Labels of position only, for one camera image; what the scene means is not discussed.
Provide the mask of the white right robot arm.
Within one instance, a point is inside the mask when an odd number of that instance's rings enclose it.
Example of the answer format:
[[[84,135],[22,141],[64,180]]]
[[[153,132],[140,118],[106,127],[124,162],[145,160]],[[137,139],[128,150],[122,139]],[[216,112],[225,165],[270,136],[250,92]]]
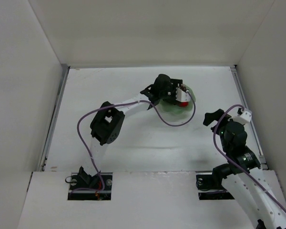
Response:
[[[237,115],[229,110],[218,109],[205,113],[203,124],[211,127],[213,141],[218,136],[221,146],[218,152],[227,160],[226,164],[212,170],[214,184],[222,186],[237,201],[255,229],[286,229],[286,208],[278,202],[266,181],[261,163],[246,145],[245,125],[251,122],[252,113],[237,104]]]

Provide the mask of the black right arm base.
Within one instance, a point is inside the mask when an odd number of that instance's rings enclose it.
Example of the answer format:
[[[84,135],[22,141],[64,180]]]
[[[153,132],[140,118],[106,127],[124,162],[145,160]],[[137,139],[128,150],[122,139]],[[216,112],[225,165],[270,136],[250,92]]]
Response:
[[[199,200],[233,200],[234,197],[221,185],[216,184],[211,174],[196,175]]]

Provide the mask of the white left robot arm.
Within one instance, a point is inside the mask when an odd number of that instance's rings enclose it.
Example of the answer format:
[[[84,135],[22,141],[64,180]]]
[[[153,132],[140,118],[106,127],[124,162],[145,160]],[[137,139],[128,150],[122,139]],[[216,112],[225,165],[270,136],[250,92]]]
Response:
[[[172,105],[177,105],[177,89],[183,84],[182,79],[172,79],[166,74],[160,74],[154,83],[140,91],[135,97],[122,102],[122,106],[112,107],[112,103],[106,101],[93,118],[91,129],[91,143],[89,150],[98,170],[101,170],[102,160],[109,144],[119,136],[123,122],[127,117],[147,111],[158,105],[161,100],[166,100]]]

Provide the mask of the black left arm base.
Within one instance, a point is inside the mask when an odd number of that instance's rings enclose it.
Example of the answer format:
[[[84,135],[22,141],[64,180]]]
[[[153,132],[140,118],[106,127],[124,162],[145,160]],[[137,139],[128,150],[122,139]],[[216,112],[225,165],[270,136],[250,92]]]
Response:
[[[80,167],[78,173],[65,178],[65,183],[69,185],[68,200],[111,200],[113,173],[101,173],[101,177],[102,180],[98,174],[88,175]]]

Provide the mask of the red fake fruit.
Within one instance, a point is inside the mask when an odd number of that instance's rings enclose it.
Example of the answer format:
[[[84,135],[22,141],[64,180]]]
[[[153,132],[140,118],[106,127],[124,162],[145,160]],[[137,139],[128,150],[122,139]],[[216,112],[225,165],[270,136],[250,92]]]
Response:
[[[189,102],[179,102],[179,103],[178,103],[178,106],[179,106],[179,107],[187,107],[188,104],[189,104]]]

